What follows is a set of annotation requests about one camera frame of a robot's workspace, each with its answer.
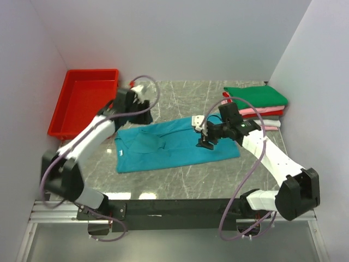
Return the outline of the teal t shirt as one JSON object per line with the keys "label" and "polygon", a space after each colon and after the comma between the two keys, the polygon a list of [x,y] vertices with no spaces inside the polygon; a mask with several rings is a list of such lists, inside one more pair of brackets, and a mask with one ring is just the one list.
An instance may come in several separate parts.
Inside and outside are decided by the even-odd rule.
{"label": "teal t shirt", "polygon": [[231,139],[222,139],[208,150],[196,146],[199,138],[190,117],[119,130],[115,138],[116,171],[150,171],[240,157]]}

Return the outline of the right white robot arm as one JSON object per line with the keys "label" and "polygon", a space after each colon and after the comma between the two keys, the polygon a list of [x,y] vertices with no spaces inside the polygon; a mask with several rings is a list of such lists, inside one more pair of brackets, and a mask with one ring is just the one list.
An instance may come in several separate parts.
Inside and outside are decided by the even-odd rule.
{"label": "right white robot arm", "polygon": [[191,118],[194,130],[201,134],[198,147],[213,150],[220,139],[229,138],[251,154],[272,174],[279,190],[254,189],[240,196],[240,209],[276,211],[292,221],[320,205],[320,180],[313,169],[294,162],[263,133],[254,120],[245,120],[235,103],[219,106],[222,122],[214,124],[207,116]]}

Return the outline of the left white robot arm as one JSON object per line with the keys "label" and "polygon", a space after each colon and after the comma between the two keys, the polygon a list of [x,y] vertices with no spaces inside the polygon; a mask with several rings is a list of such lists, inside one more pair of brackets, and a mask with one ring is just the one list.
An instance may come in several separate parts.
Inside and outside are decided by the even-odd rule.
{"label": "left white robot arm", "polygon": [[46,191],[71,203],[104,213],[107,196],[85,185],[81,166],[94,150],[127,122],[150,124],[153,104],[145,99],[146,87],[120,88],[114,100],[101,108],[91,123],[71,142],[42,157],[40,192]]}

